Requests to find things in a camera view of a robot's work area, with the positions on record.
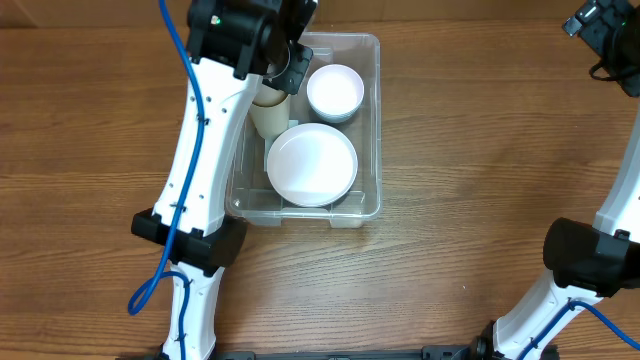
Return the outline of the pink bowl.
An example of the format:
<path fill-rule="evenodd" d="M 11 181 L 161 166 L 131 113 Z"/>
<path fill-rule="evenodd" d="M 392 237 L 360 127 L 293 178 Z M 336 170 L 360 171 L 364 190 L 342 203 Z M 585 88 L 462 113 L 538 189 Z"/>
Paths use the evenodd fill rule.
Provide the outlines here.
<path fill-rule="evenodd" d="M 352 68 L 330 64 L 316 70 L 307 84 L 307 98 L 311 108 L 327 114 L 357 111 L 365 95 L 364 81 Z"/>

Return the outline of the beige cup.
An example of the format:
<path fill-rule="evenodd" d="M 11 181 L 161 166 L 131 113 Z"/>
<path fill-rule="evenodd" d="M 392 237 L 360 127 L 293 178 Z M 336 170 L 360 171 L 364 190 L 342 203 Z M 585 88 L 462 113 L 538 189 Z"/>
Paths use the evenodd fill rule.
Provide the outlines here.
<path fill-rule="evenodd" d="M 275 90 L 262 84 L 253 104 L 259 107 L 274 107 L 279 105 L 288 97 L 288 94 L 281 90 Z"/>
<path fill-rule="evenodd" d="M 258 134 L 267 140 L 276 139 L 288 129 L 290 120 L 290 96 L 273 106 L 252 104 L 249 115 Z"/>

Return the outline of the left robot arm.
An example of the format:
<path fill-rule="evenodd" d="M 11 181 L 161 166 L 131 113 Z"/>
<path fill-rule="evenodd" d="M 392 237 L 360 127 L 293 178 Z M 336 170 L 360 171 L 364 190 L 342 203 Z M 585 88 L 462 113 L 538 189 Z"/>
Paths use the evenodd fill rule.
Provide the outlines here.
<path fill-rule="evenodd" d="M 132 295 L 138 314 L 159 282 L 173 281 L 170 329 L 157 359 L 212 359 L 214 315 L 224 270 L 248 224 L 225 211 L 240 132 L 263 86 L 298 93 L 313 52 L 299 39 L 318 6 L 308 0 L 197 0 L 181 39 L 164 0 L 162 18 L 188 77 L 171 170 L 155 205 L 134 215 L 134 235 L 162 246 L 154 275 Z"/>

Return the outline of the light blue bowl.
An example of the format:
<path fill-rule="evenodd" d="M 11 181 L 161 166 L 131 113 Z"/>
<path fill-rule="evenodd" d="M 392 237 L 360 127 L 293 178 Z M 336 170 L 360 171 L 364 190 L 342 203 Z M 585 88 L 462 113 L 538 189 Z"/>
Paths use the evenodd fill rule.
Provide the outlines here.
<path fill-rule="evenodd" d="M 323 112 L 317 112 L 316 115 L 323 121 L 323 120 L 338 120 L 338 119 L 351 119 L 353 118 L 355 115 L 358 114 L 358 111 L 354 111 L 354 112 L 350 112 L 350 113 L 345 113 L 345 114 L 327 114 L 327 113 L 323 113 Z"/>

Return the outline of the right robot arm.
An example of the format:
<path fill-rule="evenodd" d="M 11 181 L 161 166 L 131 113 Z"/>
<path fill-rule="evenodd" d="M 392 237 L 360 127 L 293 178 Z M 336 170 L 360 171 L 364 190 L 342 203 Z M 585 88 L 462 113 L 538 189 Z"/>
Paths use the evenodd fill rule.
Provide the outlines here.
<path fill-rule="evenodd" d="M 592 79 L 639 95 L 639 9 L 628 0 L 588 0 L 564 24 L 598 56 Z M 490 323 L 457 359 L 556 359 L 553 339 L 588 311 L 632 348 L 596 304 L 639 286 L 639 130 L 632 130 L 613 187 L 593 223 L 559 218 L 543 247 L 545 270 L 519 303 Z"/>

